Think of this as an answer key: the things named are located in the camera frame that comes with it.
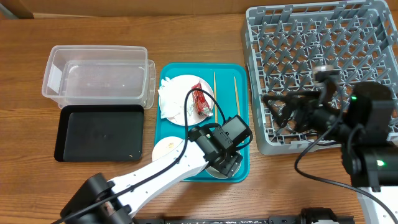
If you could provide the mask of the red snack wrapper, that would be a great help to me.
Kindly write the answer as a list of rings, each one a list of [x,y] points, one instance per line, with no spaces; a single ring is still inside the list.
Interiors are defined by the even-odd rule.
[[[198,82],[196,85],[193,85],[192,89],[202,89],[201,83]],[[212,111],[202,91],[193,91],[193,101],[195,103],[199,116],[212,116]]]

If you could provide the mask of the pink bowl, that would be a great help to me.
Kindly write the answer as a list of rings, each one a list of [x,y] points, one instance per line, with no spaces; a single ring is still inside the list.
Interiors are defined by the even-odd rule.
[[[169,136],[161,139],[155,144],[152,150],[152,162],[172,152],[181,144],[183,144],[183,139],[176,136]]]

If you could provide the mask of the white napkin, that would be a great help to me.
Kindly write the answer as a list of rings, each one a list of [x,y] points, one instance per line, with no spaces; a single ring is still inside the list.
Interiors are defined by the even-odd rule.
[[[160,117],[174,118],[183,113],[183,101],[187,90],[179,82],[165,77],[158,89]]]

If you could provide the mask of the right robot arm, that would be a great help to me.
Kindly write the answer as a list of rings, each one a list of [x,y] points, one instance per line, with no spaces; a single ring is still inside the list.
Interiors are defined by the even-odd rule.
[[[281,128],[294,120],[296,132],[314,130],[321,139],[341,144],[342,164],[351,183],[305,173],[295,163],[300,175],[356,192],[369,223],[386,222],[378,208],[397,223],[397,146],[387,139],[394,107],[391,91],[380,83],[360,82],[352,91],[347,112],[329,105],[338,91],[337,83],[325,81],[321,91],[264,95],[262,102]],[[281,113],[273,110],[271,101],[284,102]]]

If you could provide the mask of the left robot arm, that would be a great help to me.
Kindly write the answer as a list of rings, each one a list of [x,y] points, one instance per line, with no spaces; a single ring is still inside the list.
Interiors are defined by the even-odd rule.
[[[58,222],[132,223],[153,198],[208,167],[231,177],[243,159],[238,151],[252,138],[238,115],[223,124],[187,129],[186,138],[175,149],[139,170],[109,181],[102,174],[90,177],[65,205]]]

